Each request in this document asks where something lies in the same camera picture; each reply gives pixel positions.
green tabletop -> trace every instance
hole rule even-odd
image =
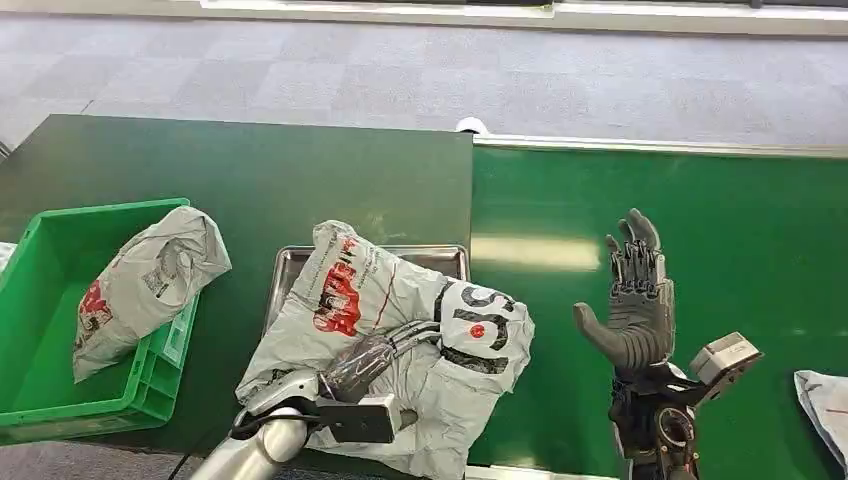
[[[472,276],[526,302],[536,337],[470,460],[617,473],[611,368],[570,309],[584,300],[606,314],[603,236],[638,206],[676,282],[673,360],[688,368],[735,330],[765,352],[698,415],[703,477],[843,478],[797,405],[792,373],[848,375],[847,186],[845,161],[475,145]]]
[[[53,116],[0,164],[0,241],[41,210],[152,198],[186,196],[217,220],[235,268],[201,298],[173,419],[93,439],[203,453],[237,409],[278,248],[308,243],[327,218],[375,243],[467,244],[470,223],[473,280],[527,303],[537,329],[532,362],[469,463],[615,475],[611,369],[570,307],[606,312],[602,238],[638,206],[677,282],[675,361],[734,330],[766,353],[699,414],[704,477],[842,478],[791,375],[848,375],[848,162],[679,150],[472,151],[449,133]],[[389,472],[316,452],[298,463]]]
[[[87,440],[202,453],[238,411],[277,250],[326,219],[375,243],[467,245],[471,136],[54,115],[0,163],[0,241],[42,210],[168,197],[216,220],[234,267],[201,295],[172,420]]]

green bin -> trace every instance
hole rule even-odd
[[[134,354],[74,385],[79,301],[118,249],[184,198],[52,210],[0,273],[0,445],[158,427],[174,412],[197,297]]]

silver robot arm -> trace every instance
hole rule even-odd
[[[323,372],[288,372],[250,399],[192,480],[270,480],[322,428],[338,442],[393,442],[417,416],[400,411],[392,394],[368,395],[368,386],[395,358],[439,336],[437,322],[414,321],[363,337]]]

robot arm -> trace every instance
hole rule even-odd
[[[692,361],[693,381],[668,362],[674,351],[674,282],[666,276],[657,229],[638,210],[619,220],[624,248],[612,235],[609,320],[574,305],[578,329],[615,367],[613,422],[625,480],[697,480],[695,412],[735,383],[762,354],[737,332],[716,340]]]
[[[338,442],[393,442],[417,416],[400,411],[394,395],[368,395],[368,386],[395,358],[439,335],[436,322],[410,322],[364,337],[323,372],[287,373],[250,399],[192,480],[270,480],[322,428]]]

metal tray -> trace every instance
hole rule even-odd
[[[459,245],[383,245],[381,248],[421,267],[459,280],[468,280],[468,254],[465,248]],[[315,247],[291,246],[277,252],[263,333],[277,319],[283,309],[286,295],[313,251]]]

